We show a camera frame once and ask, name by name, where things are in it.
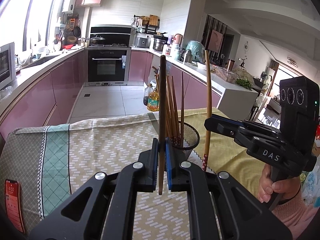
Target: human hand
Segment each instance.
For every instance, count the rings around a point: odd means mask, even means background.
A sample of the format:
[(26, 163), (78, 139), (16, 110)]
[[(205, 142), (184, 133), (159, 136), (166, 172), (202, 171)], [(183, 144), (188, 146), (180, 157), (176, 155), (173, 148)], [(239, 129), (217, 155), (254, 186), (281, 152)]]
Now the human hand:
[(271, 166), (265, 164), (259, 179), (258, 200), (261, 203), (268, 202), (273, 192), (283, 193), (281, 200), (291, 199), (298, 193), (301, 185), (300, 177), (273, 182), (270, 175)]

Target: phone screen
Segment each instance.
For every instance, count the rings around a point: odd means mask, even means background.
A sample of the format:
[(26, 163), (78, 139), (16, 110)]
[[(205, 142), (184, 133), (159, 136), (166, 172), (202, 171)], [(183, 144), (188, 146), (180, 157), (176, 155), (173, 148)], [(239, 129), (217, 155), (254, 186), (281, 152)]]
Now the phone screen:
[(5, 181), (5, 207), (9, 220), (15, 228), (24, 233), (20, 211), (20, 185), (15, 180), (6, 179)]

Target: pink knit sweater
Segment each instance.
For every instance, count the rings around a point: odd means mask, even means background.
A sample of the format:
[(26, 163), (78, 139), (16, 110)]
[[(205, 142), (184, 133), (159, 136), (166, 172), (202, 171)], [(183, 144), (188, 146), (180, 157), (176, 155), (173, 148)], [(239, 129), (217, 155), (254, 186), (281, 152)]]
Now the pink knit sweater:
[(307, 228), (318, 208), (313, 205), (306, 206), (300, 192), (289, 202), (277, 206), (273, 214), (279, 218), (291, 231), (293, 240)]

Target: microwave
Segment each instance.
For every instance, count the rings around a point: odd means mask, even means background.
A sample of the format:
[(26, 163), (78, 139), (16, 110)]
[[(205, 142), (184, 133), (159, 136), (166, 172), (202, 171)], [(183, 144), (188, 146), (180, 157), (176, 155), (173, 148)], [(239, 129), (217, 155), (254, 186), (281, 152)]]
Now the microwave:
[(0, 89), (16, 78), (14, 42), (0, 47)]

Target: camera lens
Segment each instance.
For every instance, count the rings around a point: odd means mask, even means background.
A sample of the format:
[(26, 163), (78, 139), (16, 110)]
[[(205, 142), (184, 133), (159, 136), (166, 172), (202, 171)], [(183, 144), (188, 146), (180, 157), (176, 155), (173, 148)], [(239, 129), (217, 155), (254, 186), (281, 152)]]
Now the camera lens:
[(287, 98), (288, 98), (288, 103), (290, 105), (293, 104), (293, 101), (294, 101), (294, 92), (293, 92), (293, 89), (292, 88), (289, 88), (288, 91), (287, 91)]
[(284, 91), (284, 89), (281, 90), (281, 100), (282, 101), (285, 100), (285, 91)]
[(303, 96), (303, 92), (301, 89), (298, 90), (297, 92), (297, 102), (299, 105), (303, 104), (303, 100), (304, 100), (304, 96)]

